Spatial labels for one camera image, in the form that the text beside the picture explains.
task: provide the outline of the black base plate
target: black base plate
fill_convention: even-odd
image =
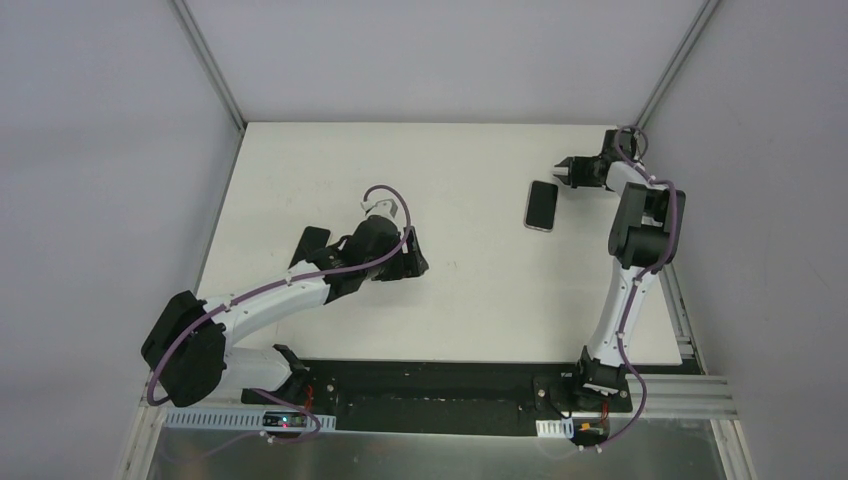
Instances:
[[[558,402],[567,385],[563,375],[575,366],[301,361],[310,369],[312,411],[335,415],[338,430],[496,436],[535,436],[536,420],[559,418],[551,405],[538,396],[540,389],[549,392],[555,387],[552,401],[567,411],[567,404]],[[642,373],[700,373],[694,360],[686,360],[678,367],[637,368]],[[250,400],[270,403],[261,397]],[[612,412],[630,409],[629,402],[627,406],[618,401],[610,404]]]

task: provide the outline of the metal sheet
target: metal sheet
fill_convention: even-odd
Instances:
[[[620,428],[624,420],[613,420]],[[163,429],[151,480],[267,479],[716,479],[726,478],[708,420],[644,420],[601,454],[565,439],[334,433],[269,446],[249,436],[214,455],[194,458],[239,435]]]

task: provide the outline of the black smartphone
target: black smartphone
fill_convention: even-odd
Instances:
[[[534,181],[527,195],[527,212],[524,226],[533,230],[550,232],[554,228],[558,187],[553,183]]]
[[[300,241],[297,242],[297,249],[292,255],[292,261],[289,268],[301,260],[305,260],[307,255],[327,246],[330,241],[330,231],[326,228],[306,227],[303,229],[303,234],[300,236]]]

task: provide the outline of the metal frame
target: metal frame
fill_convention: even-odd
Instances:
[[[206,236],[206,242],[203,244],[203,258],[200,260],[200,270],[197,272],[197,280],[195,280],[194,286],[191,289],[191,291],[195,294],[200,288],[200,281],[203,278],[203,272],[206,271],[206,262],[209,260],[209,252],[212,250],[212,241],[215,239],[215,232],[218,230],[218,222],[221,220],[221,212],[224,211],[224,201],[227,199],[227,191],[230,189],[230,182],[233,181],[233,174],[236,171],[236,161],[238,160],[239,153],[241,153],[241,146],[244,144],[245,133],[246,131],[242,130],[239,134],[238,144],[236,145],[235,152],[233,152],[233,161],[230,164],[230,171],[227,172],[227,180],[224,182],[224,189],[221,192],[221,199],[215,207],[215,221],[212,222],[212,231]]]
[[[227,86],[227,82],[224,80],[224,75],[221,73],[218,63],[215,62],[215,57],[212,56],[212,52],[209,50],[209,45],[206,43],[206,39],[203,38],[203,32],[201,32],[200,27],[197,26],[197,22],[194,19],[194,15],[191,13],[191,9],[188,7],[188,4],[186,4],[185,0],[169,0],[168,3],[173,9],[174,15],[177,17],[177,20],[186,35],[186,39],[191,44],[194,54],[197,55],[197,60],[203,67],[203,71],[206,72],[206,76],[209,77],[209,83],[212,85],[212,88],[215,89],[215,93],[218,94],[218,98],[221,99],[221,103],[224,108],[227,109],[227,113],[230,115],[236,130],[238,130],[240,135],[244,136],[244,131],[247,128],[247,121],[245,121],[244,115],[242,115],[241,109],[239,109],[239,106],[233,97],[233,92],[230,90],[230,87]]]
[[[663,286],[672,327],[677,335],[680,357],[683,359],[694,358],[701,372],[708,373],[704,357],[695,342],[695,334],[692,331],[692,325],[689,323],[689,314],[686,312],[686,304],[683,301],[683,293],[680,291],[680,283],[673,263],[666,265],[660,271],[660,283]]]
[[[132,437],[121,456],[116,478],[146,479],[153,456],[156,453],[156,443],[165,418],[163,407],[139,405],[135,422],[132,427]]]
[[[737,420],[739,418],[730,386],[724,377],[708,375],[642,375],[648,387],[644,419]],[[627,376],[633,404],[642,400],[642,386]],[[610,418],[630,418],[632,413],[610,413]],[[598,413],[580,412],[580,418],[596,418]]]
[[[757,480],[739,420],[713,420],[711,423],[727,479]]]
[[[722,0],[705,0],[698,13],[695,14],[695,18],[689,25],[689,29],[683,35],[683,39],[680,41],[680,44],[671,56],[671,60],[669,60],[668,65],[666,65],[665,70],[660,75],[657,85],[648,97],[648,102],[639,113],[639,117],[636,119],[636,125],[638,127],[645,128],[651,120],[651,116],[653,116],[660,101],[665,97],[666,92],[674,82],[681,67],[686,63],[689,54],[692,52],[695,44],[698,43],[698,39],[701,38],[704,28],[706,28],[715,9],[721,2]]]

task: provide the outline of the gray wall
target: gray wall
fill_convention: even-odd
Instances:
[[[0,6],[0,478],[109,478],[237,136],[165,0]]]
[[[650,125],[679,264],[760,478],[844,478],[848,2],[726,0]]]
[[[615,124],[703,0],[190,0],[251,121]]]

